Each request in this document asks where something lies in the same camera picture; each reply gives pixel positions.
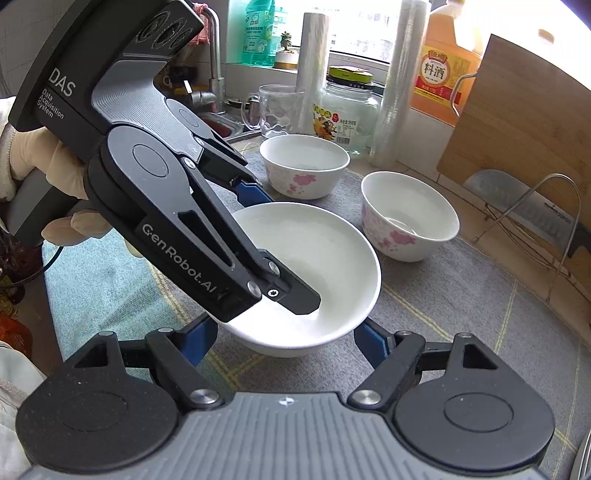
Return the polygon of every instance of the white glove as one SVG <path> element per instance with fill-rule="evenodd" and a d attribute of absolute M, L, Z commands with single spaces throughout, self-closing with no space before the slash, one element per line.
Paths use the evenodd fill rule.
<path fill-rule="evenodd" d="M 34 168 L 39 168 L 54 187 L 88 200 L 82 183 L 85 164 L 47 128 L 17 132 L 8 123 L 13 102 L 14 98 L 0 100 L 0 128 L 3 129 L 0 136 L 0 199 L 12 200 L 17 191 L 14 180 L 23 180 Z M 41 235 L 54 245 L 69 246 L 90 237 L 102 238 L 111 228 L 100 213 L 81 210 L 48 223 Z M 127 246 L 133 255 L 141 256 L 130 244 Z"/>

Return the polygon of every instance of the small potted plant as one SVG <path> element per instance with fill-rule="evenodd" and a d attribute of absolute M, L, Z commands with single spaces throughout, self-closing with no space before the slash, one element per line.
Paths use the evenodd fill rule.
<path fill-rule="evenodd" d="M 282 50 L 277 50 L 277 53 L 275 53 L 274 68 L 289 70 L 296 69 L 300 54 L 297 50 L 290 50 L 291 33 L 283 32 L 281 34 L 281 47 L 283 47 Z"/>

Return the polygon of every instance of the finger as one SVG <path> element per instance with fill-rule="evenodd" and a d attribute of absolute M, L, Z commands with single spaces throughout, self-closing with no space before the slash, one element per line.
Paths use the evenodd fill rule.
<path fill-rule="evenodd" d="M 81 210 L 72 216 L 70 226 L 78 233 L 93 238 L 103 238 L 111 231 L 110 223 L 95 210 Z"/>
<path fill-rule="evenodd" d="M 143 257 L 144 257 L 144 256 L 143 256 L 141 253 L 139 253 L 139 252 L 138 252 L 138 251 L 135 249 L 135 247 L 134 247 L 132 244 L 130 244 L 130 243 L 127 241 L 127 240 L 125 240 L 125 246 L 127 247 L 127 250 L 129 250 L 129 253 L 130 253 L 130 254 L 132 254 L 134 257 L 137 257 L 137 258 L 143 258 Z"/>
<path fill-rule="evenodd" d="M 60 245 L 62 247 L 70 247 L 77 245 L 87 240 L 86 235 L 76 232 L 70 224 L 72 217 L 58 218 L 49 222 L 41 232 L 41 236 L 49 243 Z"/>
<path fill-rule="evenodd" d="M 17 132 L 10 147 L 12 178 L 23 180 L 35 167 L 46 173 L 59 143 L 47 128 Z"/>
<path fill-rule="evenodd" d="M 88 200 L 82 182 L 85 169 L 84 162 L 59 142 L 46 171 L 47 181 L 68 195 Z"/>

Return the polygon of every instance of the jar label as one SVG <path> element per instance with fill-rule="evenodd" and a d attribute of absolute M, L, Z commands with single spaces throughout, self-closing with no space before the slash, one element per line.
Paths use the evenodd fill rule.
<path fill-rule="evenodd" d="M 350 113 L 326 110 L 316 104 L 313 107 L 314 133 L 317 137 L 347 147 L 357 133 L 359 118 Z"/>

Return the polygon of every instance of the cable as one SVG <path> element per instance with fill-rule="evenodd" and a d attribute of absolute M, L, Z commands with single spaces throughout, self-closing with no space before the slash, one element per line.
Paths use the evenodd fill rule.
<path fill-rule="evenodd" d="M 45 273 L 47 271 L 47 269 L 53 265 L 53 262 L 55 262 L 57 260 L 57 257 L 60 256 L 62 250 L 64 250 L 64 247 L 58 248 L 56 253 L 53 254 L 53 257 L 51 258 L 51 260 L 49 260 L 49 262 L 47 262 L 47 265 L 45 265 L 45 267 L 37 270 L 33 275 L 30 275 L 29 277 L 27 277 L 23 280 L 16 281 L 14 283 L 4 283 L 4 284 L 0 283 L 0 291 L 10 290 L 11 288 L 20 287 L 21 285 L 24 285 L 25 283 L 29 283 L 30 281 L 35 280 L 39 275 L 41 275 L 42 273 Z"/>

